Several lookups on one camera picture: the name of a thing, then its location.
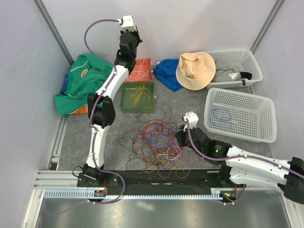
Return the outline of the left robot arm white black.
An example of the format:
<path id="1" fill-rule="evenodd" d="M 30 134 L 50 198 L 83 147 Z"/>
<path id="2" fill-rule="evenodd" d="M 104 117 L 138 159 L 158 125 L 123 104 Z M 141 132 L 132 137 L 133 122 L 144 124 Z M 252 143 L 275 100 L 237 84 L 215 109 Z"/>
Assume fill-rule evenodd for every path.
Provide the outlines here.
<path id="1" fill-rule="evenodd" d="M 111 174 L 104 171 L 104 151 L 106 136 L 115 120 L 113 98 L 118 89 L 136 65 L 137 47 L 142 42 L 135 25 L 122 26 L 119 49 L 111 76 L 95 93 L 87 98 L 88 115 L 91 124 L 89 156 L 78 176 L 78 187 L 100 187 Z"/>

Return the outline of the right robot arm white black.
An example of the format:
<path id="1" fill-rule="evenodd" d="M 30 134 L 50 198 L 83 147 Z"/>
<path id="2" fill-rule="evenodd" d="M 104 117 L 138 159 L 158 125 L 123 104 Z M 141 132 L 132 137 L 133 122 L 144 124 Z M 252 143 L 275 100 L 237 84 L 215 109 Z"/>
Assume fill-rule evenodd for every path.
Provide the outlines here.
<path id="1" fill-rule="evenodd" d="M 304 202 L 304 161 L 281 160 L 247 152 L 229 143 L 212 140 L 200 128 L 183 125 L 176 133 L 180 147 L 188 146 L 211 164 L 221 166 L 218 183 L 259 186 L 282 193 L 287 199 Z"/>

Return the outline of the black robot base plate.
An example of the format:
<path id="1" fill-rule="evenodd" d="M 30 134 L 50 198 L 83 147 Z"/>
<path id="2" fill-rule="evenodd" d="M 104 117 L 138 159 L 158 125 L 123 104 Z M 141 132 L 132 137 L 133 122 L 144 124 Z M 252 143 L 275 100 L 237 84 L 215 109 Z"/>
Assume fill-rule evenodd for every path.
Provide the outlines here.
<path id="1" fill-rule="evenodd" d="M 219 169 L 193 170 L 162 170 L 144 172 L 142 170 L 118 171 L 125 182 L 114 174 L 101 173 L 98 178 L 91 179 L 80 173 L 77 187 L 102 188 L 106 192 L 119 195 L 124 194 L 209 194 L 212 188 L 234 190 L 235 184 L 229 180 L 220 180 Z"/>

